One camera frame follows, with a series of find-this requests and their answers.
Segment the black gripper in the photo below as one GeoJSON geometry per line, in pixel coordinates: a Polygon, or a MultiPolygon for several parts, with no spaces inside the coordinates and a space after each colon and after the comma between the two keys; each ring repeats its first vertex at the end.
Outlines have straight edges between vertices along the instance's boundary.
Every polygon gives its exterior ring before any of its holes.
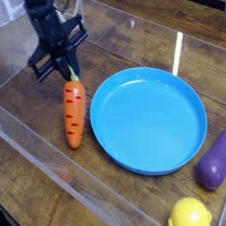
{"type": "Polygon", "coordinates": [[[38,46],[28,65],[34,69],[37,80],[43,81],[56,70],[68,81],[71,76],[69,65],[75,75],[80,76],[76,49],[87,37],[82,16],[77,14],[64,23],[56,16],[46,17],[44,20],[33,19],[33,26],[38,34],[38,46]]]}

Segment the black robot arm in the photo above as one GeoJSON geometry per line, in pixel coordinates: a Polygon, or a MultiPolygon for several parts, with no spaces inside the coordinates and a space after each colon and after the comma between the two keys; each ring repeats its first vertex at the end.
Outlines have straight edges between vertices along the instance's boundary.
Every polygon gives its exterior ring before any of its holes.
{"type": "Polygon", "coordinates": [[[82,15],[74,15],[62,23],[54,6],[54,0],[24,0],[24,7],[38,36],[38,46],[28,60],[28,65],[42,81],[52,70],[58,71],[64,80],[73,73],[80,75],[76,48],[87,37],[82,15]]]}

